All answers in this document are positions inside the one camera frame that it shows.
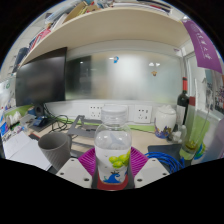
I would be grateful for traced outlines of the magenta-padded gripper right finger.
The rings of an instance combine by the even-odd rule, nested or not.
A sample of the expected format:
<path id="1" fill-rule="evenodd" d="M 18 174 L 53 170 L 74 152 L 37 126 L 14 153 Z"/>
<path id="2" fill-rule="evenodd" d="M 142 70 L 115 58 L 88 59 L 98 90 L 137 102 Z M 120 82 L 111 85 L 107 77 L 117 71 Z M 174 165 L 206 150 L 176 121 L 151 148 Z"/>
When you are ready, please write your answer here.
<path id="1" fill-rule="evenodd" d="M 131 148 L 127 189 L 141 188 L 169 175 L 167 169 L 155 157 L 147 158 Z"/>

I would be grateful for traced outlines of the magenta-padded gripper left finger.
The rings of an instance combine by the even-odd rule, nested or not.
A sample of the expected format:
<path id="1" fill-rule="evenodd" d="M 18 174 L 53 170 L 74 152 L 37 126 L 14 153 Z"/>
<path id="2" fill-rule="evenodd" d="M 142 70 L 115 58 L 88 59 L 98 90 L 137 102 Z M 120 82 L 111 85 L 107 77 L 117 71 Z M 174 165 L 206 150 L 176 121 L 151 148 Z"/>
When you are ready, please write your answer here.
<path id="1" fill-rule="evenodd" d="M 57 172 L 57 176 L 83 188 L 96 188 L 98 174 L 95 149 L 91 148 L 79 158 L 70 158 Z"/>

